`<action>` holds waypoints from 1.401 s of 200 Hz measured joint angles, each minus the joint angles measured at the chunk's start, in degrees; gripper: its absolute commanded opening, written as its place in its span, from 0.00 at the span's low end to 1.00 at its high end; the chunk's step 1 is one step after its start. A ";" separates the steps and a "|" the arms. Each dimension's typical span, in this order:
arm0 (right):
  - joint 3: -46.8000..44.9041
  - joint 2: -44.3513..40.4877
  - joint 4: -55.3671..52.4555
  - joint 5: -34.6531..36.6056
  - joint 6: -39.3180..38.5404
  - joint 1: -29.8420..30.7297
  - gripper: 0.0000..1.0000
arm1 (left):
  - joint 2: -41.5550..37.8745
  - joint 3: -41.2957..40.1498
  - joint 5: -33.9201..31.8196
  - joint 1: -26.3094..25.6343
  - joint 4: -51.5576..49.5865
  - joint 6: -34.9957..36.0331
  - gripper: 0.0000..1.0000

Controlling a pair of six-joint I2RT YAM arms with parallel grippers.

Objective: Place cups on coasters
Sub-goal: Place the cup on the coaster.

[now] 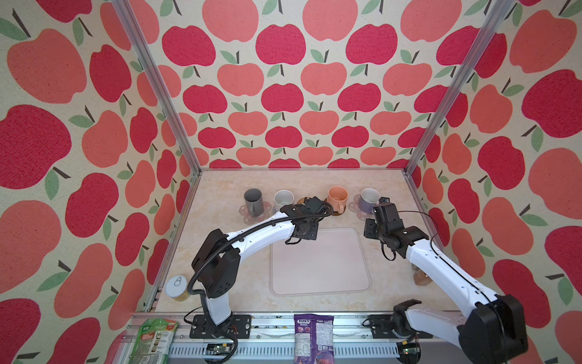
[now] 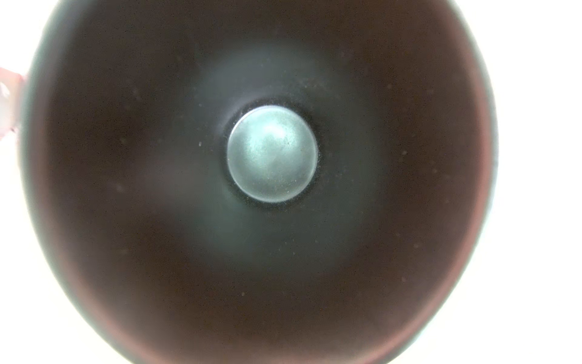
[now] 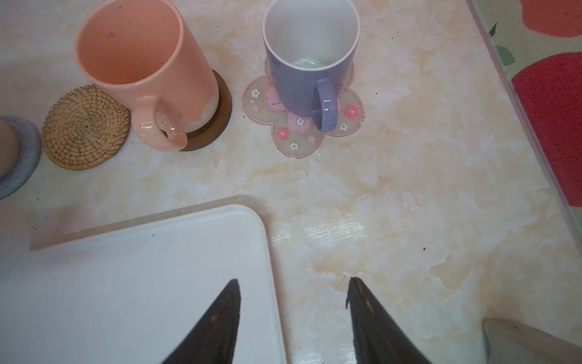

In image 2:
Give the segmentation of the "black mug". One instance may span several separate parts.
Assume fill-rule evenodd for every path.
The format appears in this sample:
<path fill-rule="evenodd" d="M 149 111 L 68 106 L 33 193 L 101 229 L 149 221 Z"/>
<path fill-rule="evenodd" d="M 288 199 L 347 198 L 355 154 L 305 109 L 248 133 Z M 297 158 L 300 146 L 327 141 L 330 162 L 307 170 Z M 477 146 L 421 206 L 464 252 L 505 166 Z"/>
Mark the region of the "black mug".
<path fill-rule="evenodd" d="M 386 363 L 488 213 L 490 84 L 450 1 L 60 1 L 21 175 L 134 363 Z"/>

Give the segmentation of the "pink flower silicone coaster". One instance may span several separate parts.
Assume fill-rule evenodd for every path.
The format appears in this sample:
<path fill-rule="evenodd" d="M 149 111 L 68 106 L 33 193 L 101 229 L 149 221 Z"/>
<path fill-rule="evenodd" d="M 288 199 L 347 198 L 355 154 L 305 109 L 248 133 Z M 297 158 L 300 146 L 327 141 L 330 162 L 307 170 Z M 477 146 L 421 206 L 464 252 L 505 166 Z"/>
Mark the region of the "pink flower silicone coaster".
<path fill-rule="evenodd" d="M 19 128 L 25 84 L 23 75 L 1 68 L 1 140 Z"/>

